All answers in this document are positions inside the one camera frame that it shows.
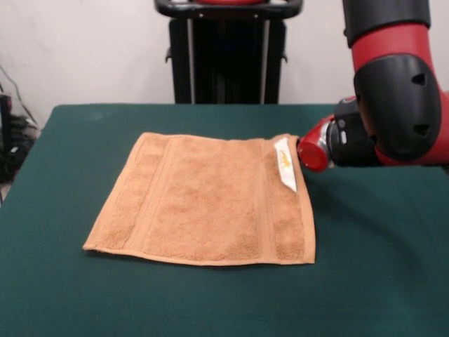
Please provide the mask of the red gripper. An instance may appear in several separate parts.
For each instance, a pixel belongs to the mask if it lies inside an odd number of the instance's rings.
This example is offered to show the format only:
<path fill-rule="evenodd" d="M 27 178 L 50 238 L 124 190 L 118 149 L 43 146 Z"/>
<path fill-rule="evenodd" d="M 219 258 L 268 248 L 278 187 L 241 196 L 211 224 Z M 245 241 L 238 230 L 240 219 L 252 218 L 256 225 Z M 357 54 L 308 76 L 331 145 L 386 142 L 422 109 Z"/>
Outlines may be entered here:
<path fill-rule="evenodd" d="M 334 166 L 330 147 L 330 131 L 334 123 L 333 115 L 322 118 L 300 138 L 297 144 L 298 158 L 310 171 L 323 172 Z"/>

